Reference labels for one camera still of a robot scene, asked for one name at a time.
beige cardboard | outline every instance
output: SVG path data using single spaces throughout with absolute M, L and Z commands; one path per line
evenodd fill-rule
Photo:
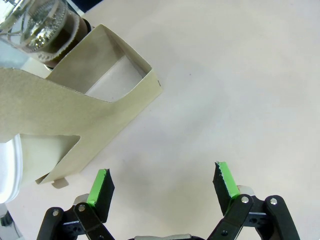
M 136 87 L 115 102 L 84 95 L 123 55 L 145 72 Z M 1 143 L 16 134 L 80 136 L 38 183 L 81 171 L 162 91 L 151 66 L 103 25 L 87 35 L 47 79 L 5 68 L 0 68 L 0 76 Z

open box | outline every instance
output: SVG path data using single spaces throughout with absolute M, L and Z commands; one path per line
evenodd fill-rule
M 0 143 L 21 136 L 23 174 L 37 183 L 81 171 L 162 91 L 152 67 L 103 25 L 47 79 L 18 69 L 0 73 Z M 38 154 L 46 148 L 58 148 L 58 159 Z

cardboard box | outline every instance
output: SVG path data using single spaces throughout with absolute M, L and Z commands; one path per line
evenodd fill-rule
M 122 72 L 122 66 L 128 65 L 134 74 Z M 0 68 L 0 75 L 1 143 L 17 134 L 24 136 L 27 149 L 32 148 L 28 145 L 34 146 L 30 139 L 69 139 L 70 146 L 61 151 L 52 170 L 46 169 L 50 164 L 45 157 L 33 159 L 32 165 L 24 162 L 29 168 L 24 170 L 44 173 L 36 177 L 37 183 L 81 171 L 162 91 L 152 67 L 103 25 L 90 32 L 47 79 L 19 69 Z M 98 93 L 103 97 L 101 81 L 117 85 L 114 80 L 121 82 L 123 77 L 133 75 L 141 76 L 139 83 L 113 102 L 88 96 Z

white plastic object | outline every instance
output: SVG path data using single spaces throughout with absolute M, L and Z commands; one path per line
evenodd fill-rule
M 12 201 L 19 193 L 23 176 L 20 135 L 0 143 L 0 204 Z

green rubber tip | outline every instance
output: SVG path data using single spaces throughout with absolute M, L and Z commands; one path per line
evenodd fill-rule
M 91 191 L 87 199 L 87 203 L 91 207 L 95 207 L 96 202 L 98 201 L 98 197 L 99 197 L 106 175 L 107 175 L 107 170 L 100 169 L 98 171 L 98 174 L 95 177 L 94 183 L 92 185 Z
M 225 161 L 217 162 L 216 164 L 219 166 L 221 175 L 223 177 L 230 198 L 236 198 L 240 195 L 240 191 L 236 185 L 234 178 L 232 177 L 228 164 Z

